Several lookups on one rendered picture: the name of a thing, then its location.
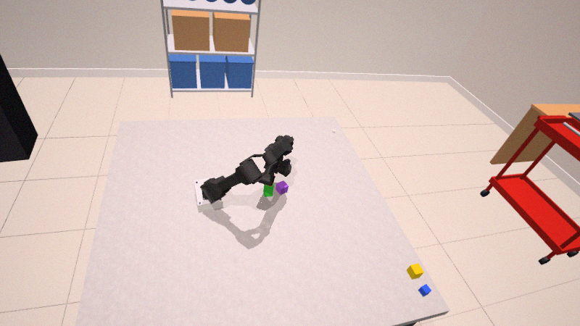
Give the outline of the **purple cube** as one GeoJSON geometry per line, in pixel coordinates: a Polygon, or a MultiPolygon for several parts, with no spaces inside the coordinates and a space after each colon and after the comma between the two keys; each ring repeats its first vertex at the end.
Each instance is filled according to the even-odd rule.
{"type": "Polygon", "coordinates": [[[281,195],[283,193],[286,193],[288,191],[289,186],[285,183],[285,181],[281,181],[279,183],[276,183],[276,187],[275,189],[278,191],[278,193],[281,195]]]}

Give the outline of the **yellow block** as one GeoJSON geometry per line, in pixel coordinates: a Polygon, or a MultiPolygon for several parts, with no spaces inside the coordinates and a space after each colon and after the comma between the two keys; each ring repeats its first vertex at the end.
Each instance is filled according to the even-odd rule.
{"type": "Polygon", "coordinates": [[[407,269],[407,272],[410,276],[410,279],[420,277],[424,273],[419,264],[410,265],[407,269]]]}

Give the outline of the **blue cube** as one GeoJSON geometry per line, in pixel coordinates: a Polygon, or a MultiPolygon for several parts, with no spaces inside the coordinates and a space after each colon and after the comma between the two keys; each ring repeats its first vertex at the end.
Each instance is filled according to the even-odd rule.
{"type": "Polygon", "coordinates": [[[418,291],[421,293],[422,296],[424,296],[424,295],[428,294],[431,291],[431,289],[426,284],[426,285],[422,286],[418,291]]]}

